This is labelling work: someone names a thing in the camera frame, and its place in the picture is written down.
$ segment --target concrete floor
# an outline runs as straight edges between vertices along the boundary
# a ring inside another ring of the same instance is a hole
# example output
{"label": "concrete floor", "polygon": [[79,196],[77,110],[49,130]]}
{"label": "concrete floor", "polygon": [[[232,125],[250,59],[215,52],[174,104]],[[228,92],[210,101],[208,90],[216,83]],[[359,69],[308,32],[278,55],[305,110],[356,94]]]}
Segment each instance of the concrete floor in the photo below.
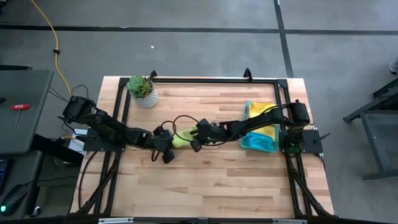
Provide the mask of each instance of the concrete floor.
{"label": "concrete floor", "polygon": [[[396,0],[279,2],[286,29],[398,30]],[[55,25],[278,28],[273,0],[37,3]],[[25,0],[10,1],[0,22],[45,25]],[[148,75],[153,69],[159,75],[240,77],[249,67],[255,77],[287,77],[279,34],[65,31],[58,36],[63,74],[71,86],[86,85],[93,100],[103,76]],[[342,120],[395,78],[388,64],[398,56],[397,42],[398,35],[287,35],[294,77],[305,79],[318,129],[331,132],[323,141],[326,175],[335,213],[344,218],[398,222],[398,180],[362,181],[377,171],[376,163],[362,124]],[[0,31],[0,64],[54,70],[53,48],[49,31]],[[67,96],[58,76],[52,87]],[[64,106],[49,95],[39,134],[63,134],[57,116]]]}

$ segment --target red tool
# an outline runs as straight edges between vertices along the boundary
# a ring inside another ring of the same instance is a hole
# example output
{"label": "red tool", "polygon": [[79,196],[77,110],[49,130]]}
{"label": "red tool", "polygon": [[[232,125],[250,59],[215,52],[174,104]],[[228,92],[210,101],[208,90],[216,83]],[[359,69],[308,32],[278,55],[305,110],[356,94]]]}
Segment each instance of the red tool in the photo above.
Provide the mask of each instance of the red tool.
{"label": "red tool", "polygon": [[24,105],[12,105],[12,106],[11,106],[11,109],[13,109],[13,110],[18,110],[17,120],[16,120],[16,122],[15,122],[15,127],[14,127],[14,129],[17,128],[18,119],[19,119],[19,114],[21,113],[21,110],[26,110],[26,109],[29,109],[29,108],[30,108],[30,106],[29,106],[28,104],[24,104]]}

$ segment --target yellow towel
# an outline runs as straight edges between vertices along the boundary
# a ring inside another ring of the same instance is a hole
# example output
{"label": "yellow towel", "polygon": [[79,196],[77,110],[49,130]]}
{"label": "yellow towel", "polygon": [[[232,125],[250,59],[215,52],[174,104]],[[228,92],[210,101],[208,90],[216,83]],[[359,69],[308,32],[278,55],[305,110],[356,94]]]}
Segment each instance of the yellow towel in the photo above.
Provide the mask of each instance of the yellow towel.
{"label": "yellow towel", "polygon": [[[273,103],[256,103],[253,102],[249,107],[248,116],[249,118],[260,115],[264,110],[270,108],[271,106],[275,106]],[[266,126],[263,128],[259,128],[254,130],[255,133],[265,134],[275,140],[275,128],[273,126]]]}
{"label": "yellow towel", "polygon": [[188,142],[186,140],[193,141],[193,136],[191,135],[190,132],[194,131],[194,130],[197,130],[197,129],[198,129],[197,127],[192,127],[192,128],[189,128],[189,129],[186,129],[184,131],[181,131],[181,132],[177,133],[178,135],[175,135],[174,139],[172,141],[173,146],[175,148],[180,148],[180,147],[183,147],[183,146],[189,146],[191,144],[191,142]]}

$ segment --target butcher block tabletop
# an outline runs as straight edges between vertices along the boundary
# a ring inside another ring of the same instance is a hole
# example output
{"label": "butcher block tabletop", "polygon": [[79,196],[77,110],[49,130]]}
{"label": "butcher block tabletop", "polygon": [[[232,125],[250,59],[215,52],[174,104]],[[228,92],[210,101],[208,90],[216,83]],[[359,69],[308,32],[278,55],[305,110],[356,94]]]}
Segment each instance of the butcher block tabletop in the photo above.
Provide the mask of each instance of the butcher block tabletop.
{"label": "butcher block tabletop", "polygon": [[[98,108],[112,116],[120,77],[104,77]],[[312,120],[304,80],[288,78],[290,100],[305,103]],[[163,121],[186,114],[198,120],[221,122],[243,119],[245,101],[276,103],[274,86],[250,83],[155,83],[158,103],[141,109],[132,101],[127,126],[153,131]],[[118,120],[124,108],[123,91]],[[280,91],[284,102],[283,91]],[[177,131],[194,126],[190,118],[177,120]],[[173,149],[175,159],[155,162],[151,151],[126,147],[119,165],[112,217],[293,218],[285,157],[242,149],[239,141],[206,147]],[[81,173],[91,153],[85,156]],[[104,152],[88,164],[81,185],[84,204],[98,185]],[[308,188],[326,211],[333,213],[323,164],[315,155],[302,155]],[[303,197],[297,191],[304,212]],[[108,195],[104,190],[102,209]],[[78,186],[71,212],[78,210]]]}

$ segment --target white pot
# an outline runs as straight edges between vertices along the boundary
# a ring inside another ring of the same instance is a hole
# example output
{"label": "white pot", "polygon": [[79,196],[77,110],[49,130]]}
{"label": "white pot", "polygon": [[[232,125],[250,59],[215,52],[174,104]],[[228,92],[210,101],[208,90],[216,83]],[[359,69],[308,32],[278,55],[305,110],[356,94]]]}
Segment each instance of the white pot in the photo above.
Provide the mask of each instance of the white pot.
{"label": "white pot", "polygon": [[154,88],[152,92],[144,98],[136,98],[131,92],[129,91],[131,97],[134,99],[136,104],[144,109],[152,108],[156,105],[157,100],[159,99],[159,95],[157,94],[156,89]]}

